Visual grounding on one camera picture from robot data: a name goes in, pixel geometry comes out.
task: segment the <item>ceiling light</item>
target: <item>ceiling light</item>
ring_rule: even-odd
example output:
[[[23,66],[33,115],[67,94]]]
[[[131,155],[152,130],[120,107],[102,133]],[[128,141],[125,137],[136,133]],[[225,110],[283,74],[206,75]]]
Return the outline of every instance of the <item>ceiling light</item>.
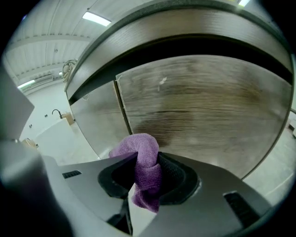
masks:
[[[249,1],[250,1],[250,0],[241,0],[241,1],[239,2],[239,5],[240,5],[240,6],[245,6],[245,5],[248,4]]]
[[[34,83],[34,82],[35,82],[35,80],[28,81],[28,82],[24,83],[23,85],[18,86],[18,89],[23,88],[23,87],[25,87],[25,86],[28,86],[28,85],[30,85],[30,84],[32,84],[32,83]]]
[[[91,20],[91,21],[94,21],[96,23],[99,23],[101,25],[104,25],[104,26],[107,26],[109,25],[111,22],[102,18],[102,17],[99,17],[93,13],[90,13],[90,12],[86,12],[83,17],[83,19],[86,19],[86,20]]]

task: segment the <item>purple towel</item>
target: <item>purple towel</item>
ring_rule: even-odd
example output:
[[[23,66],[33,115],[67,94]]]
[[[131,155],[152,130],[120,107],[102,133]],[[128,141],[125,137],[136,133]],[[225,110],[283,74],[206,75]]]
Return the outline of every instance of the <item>purple towel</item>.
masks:
[[[138,152],[135,167],[135,195],[132,201],[139,207],[158,212],[161,186],[161,168],[157,163],[158,144],[156,139],[139,133],[126,137],[109,153],[109,157]]]

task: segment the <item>cabinet door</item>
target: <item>cabinet door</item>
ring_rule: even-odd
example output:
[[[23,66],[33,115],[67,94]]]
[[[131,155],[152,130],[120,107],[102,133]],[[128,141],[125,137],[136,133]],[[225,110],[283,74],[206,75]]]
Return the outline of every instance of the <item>cabinet door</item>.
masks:
[[[71,105],[83,135],[101,158],[129,135],[113,81],[93,90]]]
[[[224,56],[150,62],[117,81],[133,133],[149,133],[160,151],[223,167],[240,178],[272,148],[291,94],[291,86],[274,73]]]

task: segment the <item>black faucet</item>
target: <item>black faucet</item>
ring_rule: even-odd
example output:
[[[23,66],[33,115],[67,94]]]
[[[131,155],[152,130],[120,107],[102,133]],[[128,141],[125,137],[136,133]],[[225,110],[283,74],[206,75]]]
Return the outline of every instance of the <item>black faucet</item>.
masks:
[[[57,110],[59,112],[59,115],[60,115],[60,119],[62,119],[62,115],[61,115],[61,112],[59,110]]]

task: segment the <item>ceiling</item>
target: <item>ceiling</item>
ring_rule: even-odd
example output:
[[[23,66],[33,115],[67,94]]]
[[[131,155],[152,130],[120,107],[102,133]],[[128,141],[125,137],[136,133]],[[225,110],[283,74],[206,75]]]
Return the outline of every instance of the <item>ceiling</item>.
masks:
[[[149,1],[42,0],[12,36],[2,55],[4,66],[17,86],[48,75],[61,78],[59,72],[63,64],[67,60],[78,59],[86,46],[106,29],[83,19],[86,11],[112,22],[128,10]]]

